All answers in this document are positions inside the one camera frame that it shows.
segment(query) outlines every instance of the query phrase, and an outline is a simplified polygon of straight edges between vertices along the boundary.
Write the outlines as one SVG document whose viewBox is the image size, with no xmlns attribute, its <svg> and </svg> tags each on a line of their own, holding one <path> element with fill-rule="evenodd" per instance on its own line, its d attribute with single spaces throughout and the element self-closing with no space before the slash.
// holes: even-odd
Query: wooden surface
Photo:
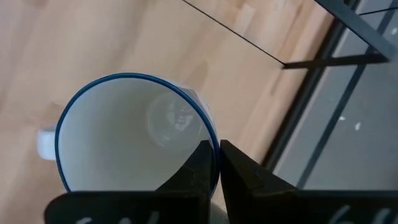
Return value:
<svg viewBox="0 0 398 224">
<path fill-rule="evenodd" d="M 286 60 L 313 55 L 330 22 L 312 0 L 214 2 L 209 14 Z M 35 135 L 92 80 L 139 72 L 192 86 L 220 139 L 261 161 L 305 74 L 181 0 L 2 0 L 0 16 L 0 223 L 41 223 L 65 191 Z"/>
</svg>

